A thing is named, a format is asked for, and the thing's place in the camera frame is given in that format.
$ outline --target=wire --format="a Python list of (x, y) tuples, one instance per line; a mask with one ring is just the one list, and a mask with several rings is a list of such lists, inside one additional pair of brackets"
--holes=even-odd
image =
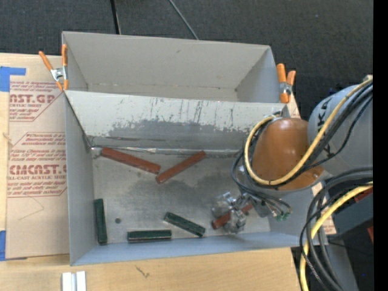
[(179, 11), (179, 9), (177, 8), (177, 6), (175, 5), (175, 3), (172, 1), (172, 0), (169, 0), (172, 7), (175, 9), (175, 11), (178, 13), (178, 15), (181, 17), (181, 19), (183, 20), (183, 22), (185, 23), (186, 27), (190, 30), (190, 33), (193, 35), (193, 37), (197, 40), (199, 40), (198, 36), (196, 35), (196, 33), (194, 32), (194, 30), (191, 28), (190, 24), (188, 21), (186, 21), (186, 18), (183, 16), (183, 14), (181, 13), (181, 11)]
[(363, 89), (365, 86), (370, 84), (373, 81), (373, 77), (367, 79), (366, 81), (362, 82), (358, 86), (356, 86), (354, 89), (352, 89), (339, 103), (338, 105), (334, 108), (333, 112), (329, 115), (327, 121), (323, 124), (321, 130), (318, 132), (317, 136), (311, 143), (310, 147), (307, 149), (305, 155), (301, 158), (301, 160), (297, 163), (297, 165), (286, 175), (284, 175), (282, 178), (276, 179), (276, 180), (264, 180), (260, 178), (259, 176), (256, 175), (256, 173), (252, 170), (252, 167), (250, 166), (249, 163), (249, 147), (251, 140), (256, 133), (258, 129), (261, 128), (261, 126), (271, 120), (272, 118), (266, 118), (263, 119), (261, 122), (257, 123), (257, 125), (252, 129), (250, 132), (245, 147), (244, 147), (244, 159), (245, 159), (245, 164), (247, 166), (247, 171), (249, 175), (259, 184), (265, 185), (265, 186), (274, 186), (277, 184), (282, 184), (286, 182), (288, 179), (290, 179), (303, 165), (304, 163), (310, 158), (311, 154), (313, 153), (314, 149), (316, 146), (319, 144), (321, 138), (324, 136), (326, 130), (329, 128), (330, 123), (334, 120), (335, 115), (339, 112), (340, 108), (343, 106), (343, 104), (351, 97), (353, 96), (357, 91)]
[[(330, 189), (337, 187), (344, 182), (346, 182), (347, 184), (349, 184), (351, 182), (351, 185), (357, 185), (357, 186), (363, 185), (366, 182), (370, 181), (372, 178), (373, 178), (373, 167), (363, 167), (360, 169), (354, 169), (354, 170), (344, 172), (338, 176), (331, 177), (331, 178), (327, 179), (326, 182), (323, 182), (322, 189), (314, 196), (312, 202), (310, 203), (310, 206), (309, 206), (308, 211), (307, 211), (307, 222), (304, 225), (302, 232), (301, 232), (301, 235), (300, 235), (300, 238), (299, 238), (299, 246), (301, 248), (301, 253), (302, 253), (303, 257), (305, 257), (306, 262), (308, 263), (309, 267), (311, 268), (313, 274), (316, 276), (318, 282), (320, 282), (324, 288), (326, 288), (326, 285), (322, 282), (322, 279), (320, 278), (319, 274), (315, 270), (314, 266), (312, 266), (311, 262), (309, 262), (307, 255), (304, 253), (303, 233), (305, 232), (305, 230), (307, 230), (306, 231), (307, 232), (307, 242), (310, 245), (310, 248), (311, 248), (310, 251), (311, 251), (312, 257), (316, 261), (316, 266), (319, 268), (319, 272), (324, 275), (324, 277), (326, 278), (326, 281), (331, 285), (332, 289), (341, 290), (341, 288), (339, 287), (339, 282), (338, 282), (339, 279), (336, 277), (335, 274), (334, 275), (332, 274), (334, 272), (334, 269), (331, 266), (331, 263), (329, 261), (329, 257), (325, 258), (325, 261), (326, 261), (326, 266), (327, 266), (329, 272), (331, 273), (331, 276), (326, 272), (325, 268), (322, 266), (321, 262), (319, 261), (317, 255), (315, 253), (314, 243), (313, 243), (312, 237), (310, 235), (310, 233), (311, 233), (310, 223), (311, 223), (312, 219), (314, 219), (316, 217), (320, 217), (320, 214), (323, 212), (323, 210), (326, 207), (328, 207), (329, 205), (334, 203), (334, 201), (336, 201), (341, 195), (344, 194), (344, 191), (340, 191), (336, 195), (332, 196), (323, 205), (325, 195), (329, 192)], [(314, 214), (312, 214), (314, 207), (316, 207), (316, 212)], [(326, 247), (325, 247), (325, 245), (322, 245), (322, 242), (323, 242), (323, 240), (320, 241), (321, 247), (323, 248), (322, 252), (326, 253)]]
[[(231, 176), (232, 176), (232, 179), (236, 182), (236, 184), (239, 186), (240, 190), (243, 192), (247, 192), (250, 197), (252, 199), (254, 199), (255, 201), (258, 201), (258, 202), (261, 202), (261, 201), (264, 201), (268, 204), (270, 204), (271, 206), (273, 206), (276, 211), (279, 213), (280, 217), (285, 217), (285, 216), (288, 216), (289, 214), (292, 213), (292, 208), (284, 201), (280, 200), (280, 199), (277, 199), (273, 196), (270, 196), (270, 195), (267, 195), (265, 193), (261, 193), (261, 192), (258, 192), (256, 190), (253, 190), (251, 189), (250, 187), (247, 187), (245, 184), (241, 183), (237, 177), (236, 177), (236, 169), (237, 169), (237, 165), (239, 163), (239, 161), (241, 160), (241, 157), (243, 156), (243, 151), (241, 150), (235, 161), (233, 162), (232, 164), (232, 169), (231, 169)], [(281, 208), (281, 206), (284, 206), (287, 208), (287, 213), (284, 212), (284, 210)]]
[[(354, 196), (357, 196), (358, 194), (365, 192), (366, 190), (371, 189), (372, 186), (361, 186), (357, 187), (348, 193), (346, 193), (344, 196), (342, 196), (340, 199), (338, 199), (331, 207), (327, 209), (327, 211), (324, 212), (324, 214), (318, 219), (318, 221), (315, 223), (314, 227), (311, 229), (311, 237), (313, 238), (315, 234), (317, 233), (318, 229), (323, 225), (324, 221), (331, 215), (333, 212), (341, 207), (345, 202), (353, 198)], [(304, 253), (307, 255), (309, 252), (309, 243), (305, 242), (303, 246)], [(300, 274), (300, 281), (303, 291), (308, 291), (309, 287), (307, 285), (306, 281), (306, 259), (304, 257), (301, 258), (300, 265), (299, 265), (299, 274)]]

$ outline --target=orange clamp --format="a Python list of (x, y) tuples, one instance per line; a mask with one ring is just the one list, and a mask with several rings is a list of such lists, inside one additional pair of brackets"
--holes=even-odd
[[(51, 65), (50, 61), (47, 59), (46, 55), (42, 51), (39, 51), (39, 56), (42, 58), (43, 63), (45, 64), (47, 69), (49, 71), (52, 71), (54, 68)], [(59, 83), (59, 81), (56, 81), (56, 86), (58, 86), (58, 88), (61, 90), (61, 92), (63, 92), (63, 87), (62, 87), (61, 83)]]
[(64, 89), (67, 90), (69, 88), (69, 79), (67, 79), (67, 45), (63, 44), (62, 45), (62, 65), (63, 65), (63, 70), (64, 70), (64, 80), (63, 80), (63, 85)]

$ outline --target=dark gray carpet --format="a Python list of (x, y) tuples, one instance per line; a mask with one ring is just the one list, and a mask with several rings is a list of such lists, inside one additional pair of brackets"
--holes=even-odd
[(61, 32), (115, 33), (109, 0), (0, 0), (0, 52), (57, 55)]

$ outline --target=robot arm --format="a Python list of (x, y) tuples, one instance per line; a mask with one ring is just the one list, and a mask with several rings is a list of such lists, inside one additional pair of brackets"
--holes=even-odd
[(232, 167), (241, 196), (220, 196), (213, 207), (213, 224), (227, 220), (228, 214), (225, 228), (240, 232), (247, 202), (261, 216), (271, 213), (286, 219), (292, 209), (281, 200), (285, 194), (373, 167), (372, 114), (373, 77), (367, 76), (361, 84), (322, 100), (308, 122), (280, 114), (264, 118), (250, 132)]

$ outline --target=wooden surface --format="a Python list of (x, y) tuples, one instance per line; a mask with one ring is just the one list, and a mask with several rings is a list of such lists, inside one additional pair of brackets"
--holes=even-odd
[(291, 250), (69, 266), (69, 256), (0, 262), (0, 290), (61, 289), (61, 274), (85, 270), (87, 291), (300, 291)]

